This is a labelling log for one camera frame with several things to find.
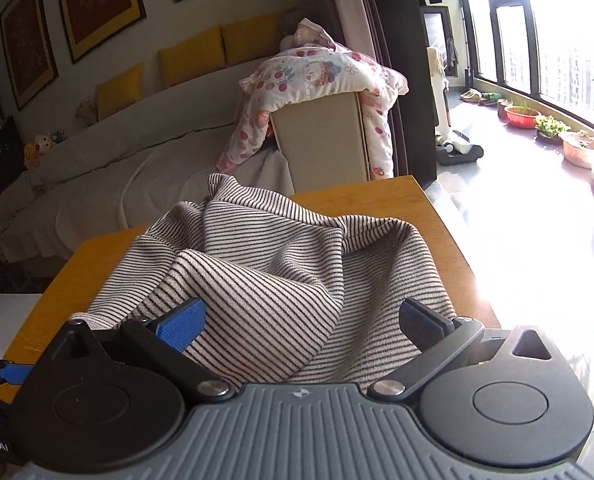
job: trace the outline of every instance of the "plush doll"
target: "plush doll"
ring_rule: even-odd
[[[43,155],[45,152],[53,147],[53,139],[46,135],[38,135],[35,137],[35,148],[39,155]]]
[[[92,126],[98,121],[97,107],[90,99],[84,99],[75,111],[75,117],[84,121],[87,126]]]
[[[59,130],[51,136],[51,139],[53,140],[53,144],[59,144],[68,139],[68,136],[64,133],[64,130]]]
[[[36,146],[30,142],[24,146],[24,166],[27,170],[36,168],[39,165],[39,153]]]

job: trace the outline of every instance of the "sofa armrest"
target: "sofa armrest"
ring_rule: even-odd
[[[295,193],[370,180],[356,93],[288,105],[270,120]]]

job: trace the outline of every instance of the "metal bolt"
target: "metal bolt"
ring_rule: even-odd
[[[221,397],[230,390],[230,387],[226,381],[221,379],[212,379],[209,381],[202,381],[197,386],[199,393],[206,397]]]
[[[402,394],[406,387],[399,381],[381,380],[373,384],[373,390],[385,397],[395,397]]]

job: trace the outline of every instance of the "tiled floor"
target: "tiled floor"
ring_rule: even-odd
[[[452,127],[483,146],[477,164],[438,168],[427,189],[504,328],[542,327],[594,404],[594,183],[534,131],[459,104]],[[580,463],[594,474],[594,430]]]

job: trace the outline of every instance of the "towel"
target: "towel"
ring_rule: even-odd
[[[184,354],[236,386],[365,390],[419,353],[399,329],[404,298],[455,316],[411,224],[327,217],[225,174],[210,176],[202,202],[178,203],[136,238],[88,312],[72,317],[108,329],[189,298],[207,316]]]

